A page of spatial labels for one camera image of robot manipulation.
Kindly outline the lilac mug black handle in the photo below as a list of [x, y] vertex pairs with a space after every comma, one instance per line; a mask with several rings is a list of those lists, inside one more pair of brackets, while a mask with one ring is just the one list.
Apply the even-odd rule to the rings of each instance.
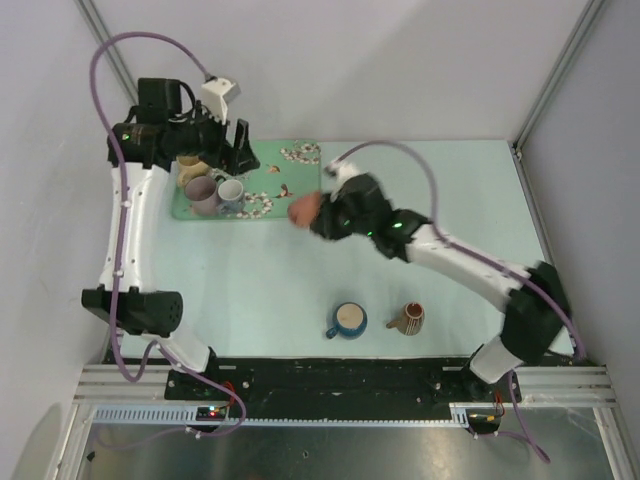
[[195, 214], [201, 216], [215, 216], [217, 214], [217, 189], [217, 181], [209, 176], [199, 176], [187, 183], [184, 193], [191, 202]]

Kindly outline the salmon pink mug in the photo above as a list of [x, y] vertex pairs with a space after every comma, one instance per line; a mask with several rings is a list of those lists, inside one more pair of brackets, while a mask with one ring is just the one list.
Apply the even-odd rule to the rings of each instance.
[[289, 221], [297, 228], [309, 229], [316, 219], [323, 202], [320, 191], [297, 198], [287, 210]]

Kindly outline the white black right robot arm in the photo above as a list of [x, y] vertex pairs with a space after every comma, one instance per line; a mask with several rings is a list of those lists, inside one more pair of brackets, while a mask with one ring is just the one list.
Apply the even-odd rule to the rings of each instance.
[[460, 243], [433, 219], [393, 208], [370, 174], [344, 168], [333, 177], [334, 189], [323, 195], [311, 224], [316, 235], [333, 241], [366, 237], [384, 257], [440, 273], [502, 313], [500, 332], [472, 355], [461, 378], [469, 398], [486, 400], [509, 371], [539, 363], [570, 327], [568, 301], [552, 265], [525, 268]]

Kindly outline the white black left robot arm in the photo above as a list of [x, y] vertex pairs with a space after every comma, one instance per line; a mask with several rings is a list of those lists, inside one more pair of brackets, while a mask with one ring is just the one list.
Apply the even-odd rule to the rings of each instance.
[[82, 306], [110, 327], [112, 350], [118, 335], [144, 338], [182, 370], [191, 370], [187, 387], [201, 399], [221, 389], [220, 372], [208, 366], [211, 349], [182, 325], [183, 298], [157, 289], [153, 248], [163, 195], [173, 162], [196, 156], [230, 176], [259, 167], [249, 142], [249, 124], [238, 120], [228, 141], [228, 110], [239, 95], [234, 80], [212, 76], [191, 107], [181, 95], [190, 88], [174, 79], [142, 78], [138, 103], [126, 119], [107, 127], [112, 176], [112, 218], [105, 264], [97, 287], [85, 289]]

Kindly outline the grey blue small mug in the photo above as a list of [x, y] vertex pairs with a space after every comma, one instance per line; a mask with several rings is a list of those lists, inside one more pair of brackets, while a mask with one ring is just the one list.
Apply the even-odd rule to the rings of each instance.
[[219, 215], [235, 215], [244, 209], [245, 190], [241, 181], [227, 179], [217, 188], [217, 212]]

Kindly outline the beige round mug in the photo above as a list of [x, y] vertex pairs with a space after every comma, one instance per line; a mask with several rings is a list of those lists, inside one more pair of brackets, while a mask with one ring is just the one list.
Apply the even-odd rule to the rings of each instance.
[[176, 162], [178, 167], [176, 185], [179, 188], [184, 188], [197, 177], [208, 175], [211, 170], [198, 156], [178, 156]]

